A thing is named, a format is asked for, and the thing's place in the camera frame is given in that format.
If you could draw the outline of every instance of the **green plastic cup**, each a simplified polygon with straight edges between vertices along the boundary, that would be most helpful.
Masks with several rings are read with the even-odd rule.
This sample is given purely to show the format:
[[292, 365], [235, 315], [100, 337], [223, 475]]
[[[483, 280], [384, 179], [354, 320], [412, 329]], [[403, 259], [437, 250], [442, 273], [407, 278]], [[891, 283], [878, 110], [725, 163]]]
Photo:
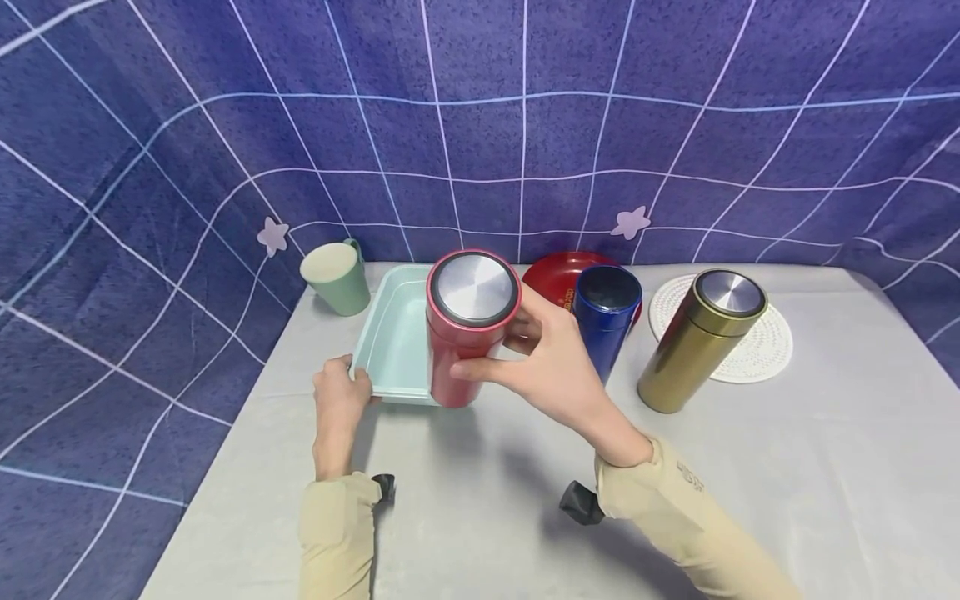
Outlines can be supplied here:
[[363, 254], [352, 238], [312, 250], [300, 262], [300, 276], [338, 315], [356, 315], [370, 304]]

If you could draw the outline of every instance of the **silver bottle cap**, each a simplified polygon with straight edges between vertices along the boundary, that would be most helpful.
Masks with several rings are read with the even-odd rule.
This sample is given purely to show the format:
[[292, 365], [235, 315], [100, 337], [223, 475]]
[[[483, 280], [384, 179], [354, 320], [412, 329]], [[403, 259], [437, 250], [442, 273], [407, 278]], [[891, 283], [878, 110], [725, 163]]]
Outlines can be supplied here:
[[731, 317], [750, 317], [763, 310], [766, 298], [752, 280], [733, 271], [718, 269], [697, 277], [700, 297]]
[[437, 266], [430, 281], [437, 307], [456, 324], [487, 327], [507, 317], [519, 284], [506, 263], [485, 252], [457, 253]]

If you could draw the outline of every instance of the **gold thermos bottle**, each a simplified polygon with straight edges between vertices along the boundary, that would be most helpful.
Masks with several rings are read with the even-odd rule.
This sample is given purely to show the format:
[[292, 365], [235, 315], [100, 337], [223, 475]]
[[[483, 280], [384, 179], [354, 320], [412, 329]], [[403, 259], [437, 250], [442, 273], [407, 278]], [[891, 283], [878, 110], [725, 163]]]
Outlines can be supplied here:
[[640, 399], [659, 413], [684, 408], [766, 309], [752, 279], [724, 269], [697, 275], [636, 383]]

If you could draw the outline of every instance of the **hand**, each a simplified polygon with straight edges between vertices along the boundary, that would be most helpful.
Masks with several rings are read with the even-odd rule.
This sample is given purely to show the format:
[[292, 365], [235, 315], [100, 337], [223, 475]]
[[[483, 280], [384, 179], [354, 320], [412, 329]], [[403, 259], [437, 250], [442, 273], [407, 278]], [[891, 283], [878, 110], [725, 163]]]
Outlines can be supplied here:
[[507, 326], [504, 345], [528, 357], [464, 360], [453, 365], [451, 376], [492, 381], [513, 390], [547, 417], [579, 433], [616, 467], [632, 467], [653, 456], [650, 440], [607, 396], [572, 314], [523, 284], [520, 310]]
[[371, 402], [373, 385], [363, 369], [351, 380], [348, 369], [353, 356], [331, 358], [313, 375], [313, 399], [317, 407], [317, 440], [313, 460], [317, 481], [350, 474], [353, 439], [363, 411]]

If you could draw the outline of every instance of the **pink star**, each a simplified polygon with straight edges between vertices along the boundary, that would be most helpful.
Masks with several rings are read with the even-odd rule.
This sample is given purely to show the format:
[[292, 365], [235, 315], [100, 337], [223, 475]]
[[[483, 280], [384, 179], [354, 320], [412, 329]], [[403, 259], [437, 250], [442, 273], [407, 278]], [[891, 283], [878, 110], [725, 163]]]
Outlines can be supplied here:
[[616, 215], [616, 227], [610, 235], [622, 235], [628, 240], [636, 237], [636, 233], [650, 225], [646, 215], [647, 207], [641, 206], [633, 212], [619, 212]]

